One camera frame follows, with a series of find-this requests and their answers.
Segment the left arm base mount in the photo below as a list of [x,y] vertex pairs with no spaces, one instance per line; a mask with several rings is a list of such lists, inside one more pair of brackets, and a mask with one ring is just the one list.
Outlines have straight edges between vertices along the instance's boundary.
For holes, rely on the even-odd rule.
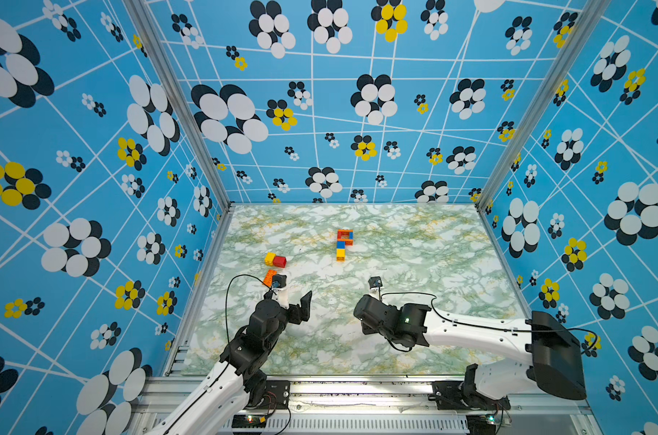
[[287,410],[291,393],[291,382],[271,380],[266,381],[250,395],[246,411],[279,411]]

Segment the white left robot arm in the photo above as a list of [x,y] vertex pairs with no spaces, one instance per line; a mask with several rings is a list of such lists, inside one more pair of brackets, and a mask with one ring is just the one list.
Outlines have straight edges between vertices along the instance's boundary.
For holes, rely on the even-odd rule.
[[310,319],[313,297],[309,291],[298,304],[282,306],[274,293],[267,290],[206,378],[150,434],[216,434],[247,406],[263,400],[267,375],[262,366],[289,324]]

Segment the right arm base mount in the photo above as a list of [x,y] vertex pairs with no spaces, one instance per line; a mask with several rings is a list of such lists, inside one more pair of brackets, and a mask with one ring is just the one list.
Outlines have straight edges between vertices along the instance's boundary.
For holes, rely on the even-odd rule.
[[478,393],[466,382],[439,381],[432,383],[428,400],[435,402],[438,410],[452,411],[509,411],[510,400],[503,397],[493,400]]

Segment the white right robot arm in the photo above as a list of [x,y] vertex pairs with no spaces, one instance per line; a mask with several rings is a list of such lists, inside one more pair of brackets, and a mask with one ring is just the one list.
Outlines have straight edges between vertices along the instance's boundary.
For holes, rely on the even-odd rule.
[[456,346],[499,355],[492,364],[468,365],[461,382],[434,382],[430,399],[440,410],[508,411],[512,393],[533,390],[570,401],[588,397],[581,343],[546,312],[491,319],[440,312],[433,303],[398,307],[364,295],[354,316],[364,335],[381,335],[397,351]]

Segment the red square lego brick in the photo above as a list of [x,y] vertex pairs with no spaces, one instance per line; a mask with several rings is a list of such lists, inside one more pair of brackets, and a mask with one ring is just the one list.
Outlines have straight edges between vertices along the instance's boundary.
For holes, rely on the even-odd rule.
[[276,268],[285,268],[285,266],[287,265],[287,259],[285,257],[275,256],[272,261],[272,264]]

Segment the orange lego plate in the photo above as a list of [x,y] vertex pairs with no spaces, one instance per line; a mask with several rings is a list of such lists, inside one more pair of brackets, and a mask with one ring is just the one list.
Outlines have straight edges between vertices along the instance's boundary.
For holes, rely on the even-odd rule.
[[354,244],[354,232],[350,229],[338,230],[337,242],[343,243],[345,246],[352,246]]

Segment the orange lego brick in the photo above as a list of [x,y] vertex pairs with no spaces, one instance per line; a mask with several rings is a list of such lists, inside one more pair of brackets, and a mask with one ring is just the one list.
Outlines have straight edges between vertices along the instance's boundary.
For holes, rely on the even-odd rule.
[[263,283],[266,287],[272,287],[274,283],[274,277],[277,275],[276,270],[268,270],[265,278],[263,279]]

